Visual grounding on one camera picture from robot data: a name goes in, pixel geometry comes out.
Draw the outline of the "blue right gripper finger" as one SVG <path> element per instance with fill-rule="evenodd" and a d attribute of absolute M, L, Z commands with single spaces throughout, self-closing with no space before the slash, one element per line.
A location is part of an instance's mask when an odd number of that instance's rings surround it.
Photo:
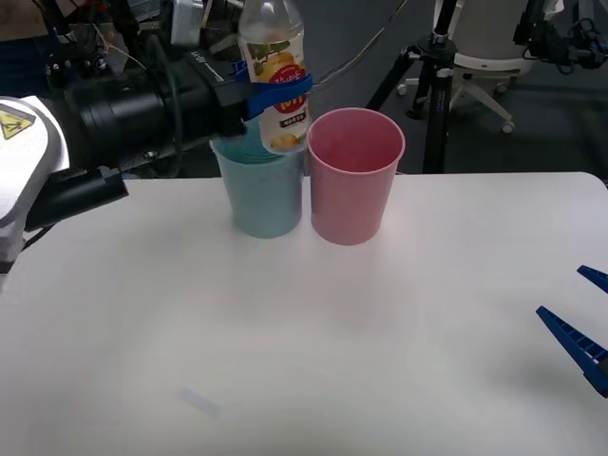
<path fill-rule="evenodd" d="M 591 267 L 581 265 L 577 272 L 587 280 L 595 284 L 598 288 L 608 293 L 608 275 Z"/>
<path fill-rule="evenodd" d="M 607 397 L 607 349 L 543 306 L 536 314 L 581 369 L 588 383 Z"/>

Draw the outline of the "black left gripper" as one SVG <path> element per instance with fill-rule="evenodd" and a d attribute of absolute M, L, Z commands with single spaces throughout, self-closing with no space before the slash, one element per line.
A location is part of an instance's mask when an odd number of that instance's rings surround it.
<path fill-rule="evenodd" d="M 250 80 L 246 61 L 216 60 L 200 48 L 185 52 L 183 57 L 204 88 L 205 101 L 201 110 L 213 126 L 212 135 L 242 136 L 246 131 L 243 122 L 246 114 L 246 119 L 252 120 L 270 106 L 307 94 L 314 85 L 312 75 L 289 83 L 249 83 L 254 96 L 247 101 L 250 87 L 238 82 Z"/>

